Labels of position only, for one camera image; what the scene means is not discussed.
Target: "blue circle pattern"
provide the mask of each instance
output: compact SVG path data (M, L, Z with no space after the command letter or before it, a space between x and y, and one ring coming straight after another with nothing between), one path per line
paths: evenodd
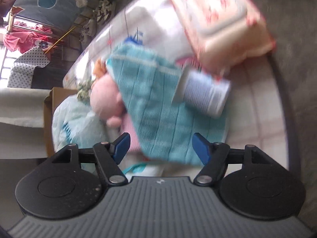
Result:
M57 0L37 0L37 5L42 8L50 9L56 5Z

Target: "stuffed toy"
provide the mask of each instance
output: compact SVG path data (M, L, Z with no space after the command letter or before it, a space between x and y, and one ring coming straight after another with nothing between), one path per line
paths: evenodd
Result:
M107 126L121 126L125 107L118 86L109 73L95 81L90 95L90 105Z
M96 80L100 79L103 75L107 73L106 63L99 58L95 62L95 67L93 70L93 75L96 75Z

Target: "yellow stick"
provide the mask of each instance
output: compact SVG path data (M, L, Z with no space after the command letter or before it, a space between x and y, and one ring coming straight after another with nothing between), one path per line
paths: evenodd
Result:
M45 52L45 54L48 53L60 40L62 40L69 32L72 32L75 28L76 28L76 26L75 26L75 27L72 27L64 36L62 36L59 40L57 40L57 41Z

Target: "gray floor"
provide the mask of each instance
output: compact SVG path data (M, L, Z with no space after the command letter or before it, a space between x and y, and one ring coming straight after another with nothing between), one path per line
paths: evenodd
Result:
M130 1L118 0L116 11ZM274 57L295 118L307 189L300 218L317 230L317 0L253 1L277 41Z

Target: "tin can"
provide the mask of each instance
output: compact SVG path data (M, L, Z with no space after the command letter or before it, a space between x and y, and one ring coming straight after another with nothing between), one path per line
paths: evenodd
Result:
M230 88L229 80L216 80L211 75L198 72L190 65L186 65L172 102L184 102L206 115L217 118L223 111Z

